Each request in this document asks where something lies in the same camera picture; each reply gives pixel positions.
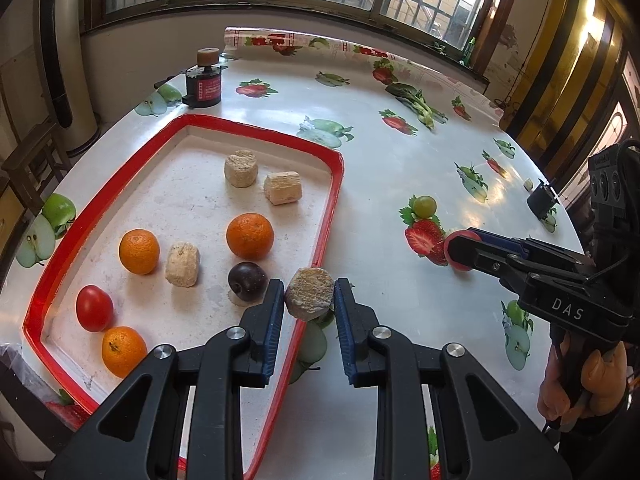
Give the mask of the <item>right hand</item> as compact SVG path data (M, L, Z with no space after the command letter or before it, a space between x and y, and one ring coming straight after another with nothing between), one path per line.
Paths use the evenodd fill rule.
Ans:
M570 398L560 384L568 348L570 334L565 335L560 345L561 353L555 347L550 348L544 380L539 387L538 412L547 420L561 417L563 424L572 424L578 418L612 413L624 400L627 389L627 353L623 341L605 356L596 350L585 360L580 381L585 392L590 393L590 400L582 405L570 406Z

